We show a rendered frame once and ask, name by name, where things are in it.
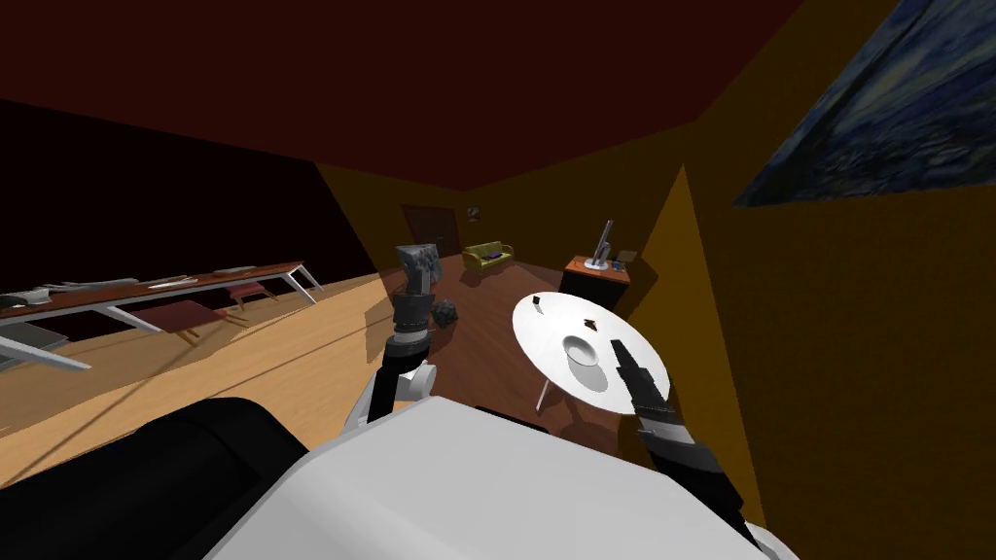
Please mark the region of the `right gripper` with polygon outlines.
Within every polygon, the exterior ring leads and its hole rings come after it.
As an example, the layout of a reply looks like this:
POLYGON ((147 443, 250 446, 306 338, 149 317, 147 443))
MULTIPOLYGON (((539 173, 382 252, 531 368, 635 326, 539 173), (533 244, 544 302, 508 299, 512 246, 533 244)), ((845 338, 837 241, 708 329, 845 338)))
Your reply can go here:
POLYGON ((640 418, 669 418, 671 406, 659 391, 649 371, 637 364, 621 339, 611 339, 610 343, 635 414, 640 418))

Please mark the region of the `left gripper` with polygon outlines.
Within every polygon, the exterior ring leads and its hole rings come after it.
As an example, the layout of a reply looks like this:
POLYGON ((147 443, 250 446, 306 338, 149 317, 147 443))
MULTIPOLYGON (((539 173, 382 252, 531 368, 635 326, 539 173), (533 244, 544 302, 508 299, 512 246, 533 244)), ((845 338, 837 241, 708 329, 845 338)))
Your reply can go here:
POLYGON ((402 270, 407 277, 407 295, 426 295, 444 274, 437 244, 397 246, 402 270))

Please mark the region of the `dark brown door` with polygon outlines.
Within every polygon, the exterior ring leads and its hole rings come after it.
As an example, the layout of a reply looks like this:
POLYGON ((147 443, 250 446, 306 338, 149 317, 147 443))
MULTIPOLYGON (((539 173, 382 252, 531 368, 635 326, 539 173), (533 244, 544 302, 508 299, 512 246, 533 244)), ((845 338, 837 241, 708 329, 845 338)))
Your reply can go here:
POLYGON ((403 205, 415 244, 434 244, 441 257, 461 252, 455 212, 451 208, 403 205))

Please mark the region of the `white bowl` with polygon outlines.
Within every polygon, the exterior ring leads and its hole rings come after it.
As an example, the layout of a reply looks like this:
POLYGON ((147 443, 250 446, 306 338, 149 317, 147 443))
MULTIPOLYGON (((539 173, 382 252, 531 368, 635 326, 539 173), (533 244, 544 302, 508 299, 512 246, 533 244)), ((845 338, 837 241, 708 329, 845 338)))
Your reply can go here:
POLYGON ((567 335, 562 339, 562 347, 567 357, 581 367, 591 368, 599 363, 596 351, 584 338, 567 335))

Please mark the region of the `yellow-green sofa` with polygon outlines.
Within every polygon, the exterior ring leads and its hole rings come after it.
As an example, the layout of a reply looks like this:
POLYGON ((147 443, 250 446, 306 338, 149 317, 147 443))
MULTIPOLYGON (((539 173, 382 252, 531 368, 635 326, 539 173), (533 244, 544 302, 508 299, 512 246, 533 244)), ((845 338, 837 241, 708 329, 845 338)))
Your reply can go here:
POLYGON ((461 256, 467 270, 483 273, 498 264, 511 262, 514 258, 514 249, 510 245, 494 241, 465 247, 461 256))

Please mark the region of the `white round table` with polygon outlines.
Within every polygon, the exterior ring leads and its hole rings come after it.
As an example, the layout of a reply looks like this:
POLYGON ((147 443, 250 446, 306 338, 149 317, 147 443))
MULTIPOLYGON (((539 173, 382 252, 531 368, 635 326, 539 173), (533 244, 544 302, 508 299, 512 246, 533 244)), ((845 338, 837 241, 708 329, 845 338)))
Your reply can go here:
POLYGON ((513 328, 517 343, 533 366, 548 382, 581 402, 620 415, 634 412, 617 372, 611 339, 621 339, 637 364, 649 371, 661 394, 670 396, 667 369, 648 339, 621 317, 587 299, 559 292, 529 295, 514 309, 513 328), (535 311, 533 296, 541 298, 542 314, 535 311), (594 320, 598 330, 588 329, 585 319, 594 320), (573 363, 562 347, 567 335, 586 339, 599 357, 598 365, 573 363))

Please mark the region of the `black cabinet with orange top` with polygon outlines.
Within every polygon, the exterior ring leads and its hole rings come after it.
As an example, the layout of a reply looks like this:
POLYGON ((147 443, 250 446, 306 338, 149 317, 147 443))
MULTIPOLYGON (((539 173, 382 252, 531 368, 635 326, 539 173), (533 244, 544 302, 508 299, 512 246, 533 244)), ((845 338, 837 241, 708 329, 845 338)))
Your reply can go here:
POLYGON ((614 221, 608 221, 591 257, 577 256, 564 269, 558 291, 587 299, 613 311, 630 285, 628 267, 636 258, 635 251, 620 251, 612 255, 609 234, 614 221))

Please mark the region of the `dark red chair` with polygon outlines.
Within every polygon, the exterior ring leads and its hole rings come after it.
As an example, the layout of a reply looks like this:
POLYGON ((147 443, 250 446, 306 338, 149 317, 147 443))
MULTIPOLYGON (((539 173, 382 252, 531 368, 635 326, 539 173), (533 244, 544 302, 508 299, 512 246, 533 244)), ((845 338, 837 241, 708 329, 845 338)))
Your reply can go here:
POLYGON ((238 308, 242 311, 245 310, 244 300, 246 298, 257 295, 263 295, 266 296, 267 298, 277 299, 277 295, 275 293, 266 289, 259 282, 249 282, 234 286, 227 286, 225 287, 225 290, 227 291, 228 295, 230 295, 230 297, 234 299, 234 301, 237 303, 238 308))

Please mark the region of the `long brown table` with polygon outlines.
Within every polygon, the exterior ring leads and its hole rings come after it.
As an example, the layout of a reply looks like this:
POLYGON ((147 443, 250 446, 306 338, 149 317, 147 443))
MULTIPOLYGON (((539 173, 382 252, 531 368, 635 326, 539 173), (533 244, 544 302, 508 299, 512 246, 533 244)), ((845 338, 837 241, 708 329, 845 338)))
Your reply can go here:
POLYGON ((133 303, 153 301, 153 299, 184 296, 202 291, 237 286, 252 281, 277 278, 284 280, 306 301, 315 304, 316 299, 294 277, 296 273, 302 274, 319 291, 324 289, 304 268, 301 262, 290 262, 254 267, 226 275, 216 275, 213 273, 194 275, 188 282, 179 283, 175 281, 167 284, 164 288, 155 288, 153 285, 128 284, 92 291, 54 293, 50 295, 49 301, 44 304, 27 305, 0 312, 0 327, 85 311, 95 311, 136 329, 158 333, 160 331, 159 328, 122 310, 122 307, 133 303))

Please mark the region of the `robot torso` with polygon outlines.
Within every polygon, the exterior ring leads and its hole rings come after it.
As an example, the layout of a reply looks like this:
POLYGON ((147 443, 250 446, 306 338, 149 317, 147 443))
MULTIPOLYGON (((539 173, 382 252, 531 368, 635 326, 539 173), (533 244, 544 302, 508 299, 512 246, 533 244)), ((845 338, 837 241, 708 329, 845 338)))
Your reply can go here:
POLYGON ((799 560, 673 480, 431 397, 310 450, 204 560, 799 560))

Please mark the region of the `dark red bench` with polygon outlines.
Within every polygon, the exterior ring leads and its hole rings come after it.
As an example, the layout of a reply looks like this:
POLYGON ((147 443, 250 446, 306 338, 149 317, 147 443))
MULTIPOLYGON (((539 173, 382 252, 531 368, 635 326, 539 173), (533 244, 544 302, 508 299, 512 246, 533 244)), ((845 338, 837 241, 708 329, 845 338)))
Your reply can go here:
POLYGON ((197 327, 228 319, 224 310, 209 309, 193 299, 182 299, 166 305, 137 310, 132 315, 166 333, 177 334, 184 339, 188 338, 189 332, 197 327))

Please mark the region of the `large blue painting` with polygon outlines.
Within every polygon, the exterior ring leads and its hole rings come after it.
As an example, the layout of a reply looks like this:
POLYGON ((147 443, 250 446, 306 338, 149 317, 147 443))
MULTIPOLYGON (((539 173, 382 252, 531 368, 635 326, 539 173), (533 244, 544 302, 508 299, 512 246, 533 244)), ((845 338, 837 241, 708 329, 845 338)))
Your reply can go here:
POLYGON ((996 185, 996 0, 900 0, 739 207, 996 185))

